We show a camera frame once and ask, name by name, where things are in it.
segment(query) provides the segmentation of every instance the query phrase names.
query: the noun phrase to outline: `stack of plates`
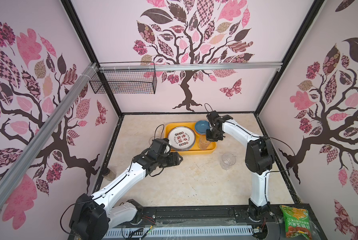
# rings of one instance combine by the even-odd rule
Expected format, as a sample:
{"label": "stack of plates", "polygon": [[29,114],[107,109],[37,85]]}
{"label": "stack of plates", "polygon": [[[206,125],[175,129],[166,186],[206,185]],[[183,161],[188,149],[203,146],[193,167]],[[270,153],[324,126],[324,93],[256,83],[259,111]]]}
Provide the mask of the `stack of plates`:
{"label": "stack of plates", "polygon": [[175,151],[190,150],[195,144],[195,133],[188,127],[175,127],[168,134],[171,148]]}

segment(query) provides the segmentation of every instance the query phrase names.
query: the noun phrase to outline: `snack bag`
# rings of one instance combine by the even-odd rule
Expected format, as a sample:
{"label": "snack bag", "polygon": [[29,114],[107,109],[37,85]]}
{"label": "snack bag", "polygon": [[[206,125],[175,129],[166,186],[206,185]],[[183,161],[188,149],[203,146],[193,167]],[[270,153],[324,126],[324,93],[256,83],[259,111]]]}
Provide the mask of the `snack bag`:
{"label": "snack bag", "polygon": [[285,205],[280,205],[280,209],[284,216],[287,238],[303,235],[306,239],[312,240],[309,230],[308,211],[306,209],[297,209]]}

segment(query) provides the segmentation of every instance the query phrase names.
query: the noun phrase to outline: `black wire basket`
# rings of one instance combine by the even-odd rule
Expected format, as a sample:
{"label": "black wire basket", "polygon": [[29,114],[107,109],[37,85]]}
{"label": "black wire basket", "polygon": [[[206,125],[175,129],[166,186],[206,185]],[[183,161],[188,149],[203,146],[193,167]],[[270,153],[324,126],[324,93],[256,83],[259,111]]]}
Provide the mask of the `black wire basket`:
{"label": "black wire basket", "polygon": [[[133,69],[127,69],[128,66],[100,68],[99,74],[102,76],[104,81],[108,83],[108,86],[111,89],[112,93],[155,94],[157,81],[155,65],[151,65],[150,62],[126,63],[140,63],[142,66],[148,65],[149,68],[135,69],[134,66]],[[99,75],[95,75],[90,80],[90,85],[94,93],[106,93],[104,83],[101,81]]]}

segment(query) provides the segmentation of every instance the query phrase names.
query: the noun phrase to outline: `butterfly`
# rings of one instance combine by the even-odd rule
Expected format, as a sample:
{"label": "butterfly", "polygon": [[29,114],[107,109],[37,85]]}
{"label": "butterfly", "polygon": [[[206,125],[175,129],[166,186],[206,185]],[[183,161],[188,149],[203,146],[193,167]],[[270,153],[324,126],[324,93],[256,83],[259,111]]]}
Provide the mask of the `butterfly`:
{"label": "butterfly", "polygon": [[232,88],[221,88],[219,89],[222,93],[225,93],[227,97],[229,97],[231,99],[231,96],[235,93],[240,93],[242,94],[240,91],[242,90],[241,87],[239,87],[242,84],[242,79],[239,79],[235,82],[235,84],[232,86]]}
{"label": "butterfly", "polygon": [[98,126],[99,124],[105,124],[106,123],[106,113],[107,113],[107,110],[105,107],[102,107],[102,104],[97,100],[96,101],[96,105],[98,106],[98,110],[99,110],[99,113],[100,115],[96,118],[96,121],[95,121],[95,126]]}

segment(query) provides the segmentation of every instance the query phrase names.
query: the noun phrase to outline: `tree trunk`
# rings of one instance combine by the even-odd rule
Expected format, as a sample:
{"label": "tree trunk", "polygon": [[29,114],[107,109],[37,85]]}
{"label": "tree trunk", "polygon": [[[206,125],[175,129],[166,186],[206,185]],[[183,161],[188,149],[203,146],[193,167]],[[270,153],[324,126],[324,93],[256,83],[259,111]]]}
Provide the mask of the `tree trunk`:
{"label": "tree trunk", "polygon": [[192,110],[190,108],[190,106],[202,106],[201,104],[196,103],[193,99],[192,99],[192,93],[189,89],[189,85],[188,85],[188,81],[191,80],[192,76],[197,72],[197,71],[185,71],[186,72],[186,76],[184,77],[184,79],[182,80],[182,83],[180,84],[180,87],[183,89],[184,94],[186,95],[186,98],[184,99],[184,101],[182,101],[181,104],[179,104],[178,106],[176,106],[175,108],[180,108],[183,106],[186,106],[186,109],[189,111],[194,112],[194,110]]}

